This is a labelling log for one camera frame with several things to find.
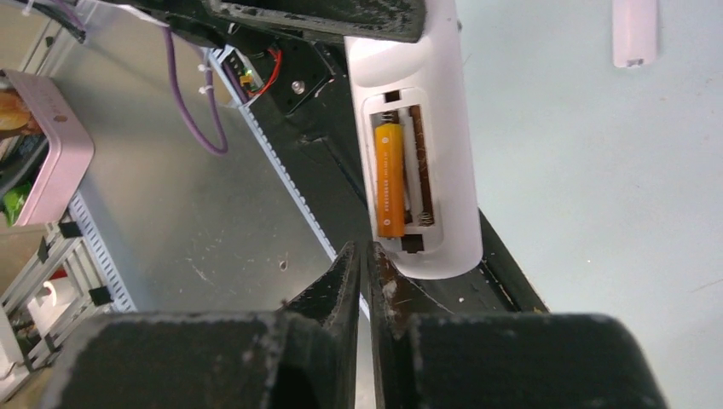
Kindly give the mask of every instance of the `black wire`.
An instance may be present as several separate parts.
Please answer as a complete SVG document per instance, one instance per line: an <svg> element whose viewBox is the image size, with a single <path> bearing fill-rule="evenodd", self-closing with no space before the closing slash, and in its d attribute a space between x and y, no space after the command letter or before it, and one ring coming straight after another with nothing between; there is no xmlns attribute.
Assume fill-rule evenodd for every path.
<svg viewBox="0 0 723 409"><path fill-rule="evenodd" d="M5 379L9 378L10 374L13 373L13 370L17 365L18 364L16 362L13 362L13 365L11 365L10 368L6 371L6 373L0 377L0 381L4 381Z"/></svg>
<svg viewBox="0 0 723 409"><path fill-rule="evenodd" d="M18 3L27 4L27 0L15 0ZM60 24L79 43L85 42L85 31L76 27L60 10L54 9L47 4L33 3L32 7L45 17Z"/></svg>

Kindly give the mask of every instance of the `battery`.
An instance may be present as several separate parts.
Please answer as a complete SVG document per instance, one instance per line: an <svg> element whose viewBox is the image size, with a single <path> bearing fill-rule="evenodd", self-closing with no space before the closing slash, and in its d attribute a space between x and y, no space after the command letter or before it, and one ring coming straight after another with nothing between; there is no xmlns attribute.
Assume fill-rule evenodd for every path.
<svg viewBox="0 0 723 409"><path fill-rule="evenodd" d="M400 124L382 124L374 130L377 154L377 235L393 239L404 235L404 140Z"/></svg>

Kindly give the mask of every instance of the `white plastic casing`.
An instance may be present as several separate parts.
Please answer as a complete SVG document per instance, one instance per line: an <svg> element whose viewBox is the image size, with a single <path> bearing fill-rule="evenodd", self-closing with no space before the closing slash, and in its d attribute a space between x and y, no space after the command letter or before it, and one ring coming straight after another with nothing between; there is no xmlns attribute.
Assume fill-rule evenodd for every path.
<svg viewBox="0 0 723 409"><path fill-rule="evenodd" d="M13 327L10 325L5 311L0 311L0 377L8 373L13 363L21 363L23 354L20 351Z"/></svg>
<svg viewBox="0 0 723 409"><path fill-rule="evenodd" d="M374 239L408 277L445 279L476 267L483 248L457 11L454 0L427 0L426 4L425 33L417 43L347 37L345 45ZM394 91L400 92L401 99L386 103L384 95ZM424 251L411 254L402 251L399 239L377 235L372 116L414 105L422 111L435 225L407 228L406 233L422 233L425 242ZM405 134L410 118L400 118ZM408 141L405 135L407 153Z"/></svg>
<svg viewBox="0 0 723 409"><path fill-rule="evenodd" d="M651 64L657 58L657 31L657 0L613 0L613 64L619 68Z"/></svg>

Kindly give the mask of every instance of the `screw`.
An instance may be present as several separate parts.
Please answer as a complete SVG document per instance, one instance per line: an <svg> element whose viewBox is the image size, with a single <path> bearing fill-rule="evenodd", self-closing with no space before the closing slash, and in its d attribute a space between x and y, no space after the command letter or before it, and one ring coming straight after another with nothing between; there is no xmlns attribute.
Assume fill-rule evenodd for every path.
<svg viewBox="0 0 723 409"><path fill-rule="evenodd" d="M306 90L306 84L304 84L304 81L294 81L292 83L292 89L294 94L301 95Z"/></svg>

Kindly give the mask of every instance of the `gray metal panel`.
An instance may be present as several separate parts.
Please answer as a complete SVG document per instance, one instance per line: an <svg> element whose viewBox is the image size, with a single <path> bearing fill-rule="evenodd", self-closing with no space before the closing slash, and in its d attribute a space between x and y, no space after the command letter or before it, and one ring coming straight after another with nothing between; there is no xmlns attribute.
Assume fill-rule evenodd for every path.
<svg viewBox="0 0 723 409"><path fill-rule="evenodd" d="M235 110L206 153L173 103L160 30L100 5L53 78L95 142L79 192L139 311L271 309L329 258ZM189 110L215 137L195 54L176 41ZM287 268L280 262L287 261Z"/></svg>

